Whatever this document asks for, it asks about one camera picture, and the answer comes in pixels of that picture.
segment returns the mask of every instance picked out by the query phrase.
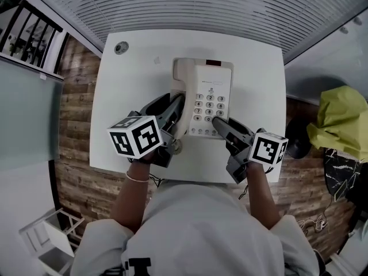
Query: white shirt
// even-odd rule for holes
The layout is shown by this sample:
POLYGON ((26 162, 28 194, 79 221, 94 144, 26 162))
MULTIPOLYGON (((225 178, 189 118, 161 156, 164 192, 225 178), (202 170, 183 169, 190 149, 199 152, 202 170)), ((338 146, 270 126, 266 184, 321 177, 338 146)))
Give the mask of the white shirt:
POLYGON ((267 230, 226 187, 175 182, 158 188, 136 234, 111 219, 87 225, 71 275, 119 270, 135 276, 319 275, 293 216, 267 230))

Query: white telephone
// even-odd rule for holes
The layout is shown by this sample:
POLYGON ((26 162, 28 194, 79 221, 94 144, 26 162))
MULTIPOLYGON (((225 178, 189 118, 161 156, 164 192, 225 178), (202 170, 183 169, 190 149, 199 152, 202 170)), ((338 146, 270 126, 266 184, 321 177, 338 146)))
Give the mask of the white telephone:
POLYGON ((176 58, 172 64, 170 98, 185 95, 174 139, 189 136, 222 139, 212 125, 214 116, 228 120, 233 64, 218 60, 176 58))

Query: person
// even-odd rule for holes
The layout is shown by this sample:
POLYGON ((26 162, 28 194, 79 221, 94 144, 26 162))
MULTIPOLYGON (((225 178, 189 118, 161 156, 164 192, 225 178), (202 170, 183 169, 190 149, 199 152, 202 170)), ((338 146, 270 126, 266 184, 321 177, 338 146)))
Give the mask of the person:
POLYGON ((110 219, 89 223, 71 275, 319 275, 295 218, 281 217, 263 166, 247 167, 250 215, 226 185, 164 181, 145 207, 149 154, 134 160, 110 219))

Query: wooden floor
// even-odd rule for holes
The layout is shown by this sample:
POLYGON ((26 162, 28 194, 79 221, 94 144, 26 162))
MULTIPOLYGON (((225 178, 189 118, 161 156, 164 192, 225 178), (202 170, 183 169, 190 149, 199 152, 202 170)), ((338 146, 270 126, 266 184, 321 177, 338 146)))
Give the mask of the wooden floor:
MULTIPOLYGON (((124 175, 89 166, 90 121, 100 59, 70 37, 64 50, 59 74, 65 84, 60 112, 60 159, 55 162, 57 191, 62 207, 87 222, 109 217, 124 175)), ((287 122, 296 115, 314 119, 318 107, 287 99, 287 122)), ((271 183, 271 191, 282 214, 297 220, 317 219, 331 202, 324 181, 323 152, 312 148, 309 155, 295 160, 285 155, 281 176, 271 183)), ((149 184, 149 196, 156 190, 149 184)), ((243 187, 232 186, 235 195, 243 187)), ((248 206, 248 196, 241 202, 248 206)), ((353 204, 341 200, 327 209, 328 225, 316 233, 310 225, 307 238, 324 257, 336 252, 348 232, 353 204)))

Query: yellow bag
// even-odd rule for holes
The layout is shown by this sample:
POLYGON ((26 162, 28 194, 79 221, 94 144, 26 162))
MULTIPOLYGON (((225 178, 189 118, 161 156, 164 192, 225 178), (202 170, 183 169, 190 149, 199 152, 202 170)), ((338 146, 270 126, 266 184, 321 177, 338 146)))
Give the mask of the yellow bag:
POLYGON ((317 124, 306 128, 317 149, 329 147, 368 161, 368 104, 348 86, 321 93, 317 124))

